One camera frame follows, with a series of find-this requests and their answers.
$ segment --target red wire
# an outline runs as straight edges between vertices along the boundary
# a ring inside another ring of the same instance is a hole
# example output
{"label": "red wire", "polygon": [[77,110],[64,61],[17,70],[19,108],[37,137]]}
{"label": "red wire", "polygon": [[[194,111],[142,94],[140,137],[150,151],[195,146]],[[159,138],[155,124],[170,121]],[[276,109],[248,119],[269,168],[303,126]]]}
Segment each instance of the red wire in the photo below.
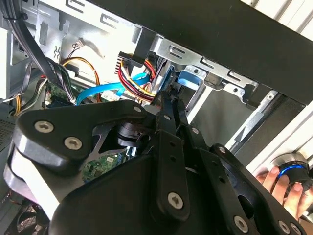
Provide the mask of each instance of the red wire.
{"label": "red wire", "polygon": [[127,80],[126,78],[123,77],[121,69],[118,71],[118,77],[123,85],[123,87],[128,90],[130,93],[132,93],[135,96],[138,96],[140,99],[144,99],[146,101],[151,102],[153,100],[153,97],[147,96],[146,94],[141,93],[138,91],[135,87],[133,87]]}
{"label": "red wire", "polygon": [[147,67],[151,70],[151,80],[153,80],[153,79],[156,77],[156,72],[155,72],[155,70],[154,70],[153,67],[152,67],[149,63],[147,63],[146,61],[145,61],[145,66],[147,66]]}

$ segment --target cable connector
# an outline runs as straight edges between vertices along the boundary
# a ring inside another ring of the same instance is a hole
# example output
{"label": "cable connector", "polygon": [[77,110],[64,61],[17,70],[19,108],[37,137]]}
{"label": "cable connector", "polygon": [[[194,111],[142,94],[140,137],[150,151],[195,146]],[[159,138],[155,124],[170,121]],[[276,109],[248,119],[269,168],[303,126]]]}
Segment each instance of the cable connector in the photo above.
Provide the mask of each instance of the cable connector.
{"label": "cable connector", "polygon": [[77,48],[81,48],[81,47],[83,47],[85,45],[86,45],[86,43],[85,43],[84,39],[83,38],[78,38]]}

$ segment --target yellow wire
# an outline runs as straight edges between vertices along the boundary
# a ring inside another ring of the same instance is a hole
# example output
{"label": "yellow wire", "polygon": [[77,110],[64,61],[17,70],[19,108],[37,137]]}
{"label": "yellow wire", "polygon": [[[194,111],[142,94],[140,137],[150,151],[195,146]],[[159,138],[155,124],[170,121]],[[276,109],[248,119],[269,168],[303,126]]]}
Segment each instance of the yellow wire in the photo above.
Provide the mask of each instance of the yellow wire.
{"label": "yellow wire", "polygon": [[20,96],[18,95],[16,98],[16,108],[15,108],[15,113],[14,113],[14,116],[17,116],[19,114],[19,112],[21,111],[21,98]]}
{"label": "yellow wire", "polygon": [[[91,68],[91,70],[93,71],[94,76],[96,78],[96,85],[99,86],[100,85],[99,75],[98,75],[97,71],[95,70],[94,66],[88,60],[86,60],[86,59],[84,59],[82,57],[72,57],[72,58],[66,59],[66,61],[62,65],[65,66],[65,65],[67,65],[68,63],[70,63],[71,61],[74,61],[74,60],[79,60],[79,61],[85,62]],[[101,102],[101,98],[100,98],[100,94],[99,93],[97,94],[97,102],[98,103]]]}
{"label": "yellow wire", "polygon": [[124,65],[123,65],[123,61],[121,61],[121,69],[122,69],[122,72],[124,73],[124,75],[126,76],[126,79],[127,79],[130,83],[132,83],[132,84],[133,84],[138,90],[140,90],[142,93],[147,94],[147,95],[152,96],[152,97],[156,96],[155,94],[152,94],[152,93],[146,91],[145,89],[141,88],[137,83],[135,83],[135,82],[129,77],[129,75],[127,74],[127,72],[126,72],[126,70],[124,69],[123,66],[124,66]]}

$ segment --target black knob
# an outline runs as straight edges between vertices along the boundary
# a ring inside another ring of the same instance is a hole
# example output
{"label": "black knob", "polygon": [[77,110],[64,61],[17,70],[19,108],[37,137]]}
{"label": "black knob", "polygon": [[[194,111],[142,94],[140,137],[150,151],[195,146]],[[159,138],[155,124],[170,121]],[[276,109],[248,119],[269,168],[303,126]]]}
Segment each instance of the black knob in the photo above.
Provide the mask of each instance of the black knob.
{"label": "black knob", "polygon": [[311,187],[313,187],[313,181],[309,177],[308,167],[304,162],[299,161],[288,162],[281,165],[279,169],[280,169],[279,177],[281,177],[282,175],[287,175],[289,177],[289,185],[287,188],[288,192],[296,182],[302,184],[303,191],[307,191]]}

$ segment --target metal sheet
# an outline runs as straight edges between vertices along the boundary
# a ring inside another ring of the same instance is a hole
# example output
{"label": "metal sheet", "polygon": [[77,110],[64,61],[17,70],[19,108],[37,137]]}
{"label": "metal sheet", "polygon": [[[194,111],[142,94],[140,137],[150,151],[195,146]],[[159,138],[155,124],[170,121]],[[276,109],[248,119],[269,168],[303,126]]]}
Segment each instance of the metal sheet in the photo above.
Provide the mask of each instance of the metal sheet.
{"label": "metal sheet", "polygon": [[298,102],[313,100],[312,43],[238,0],[92,2]]}

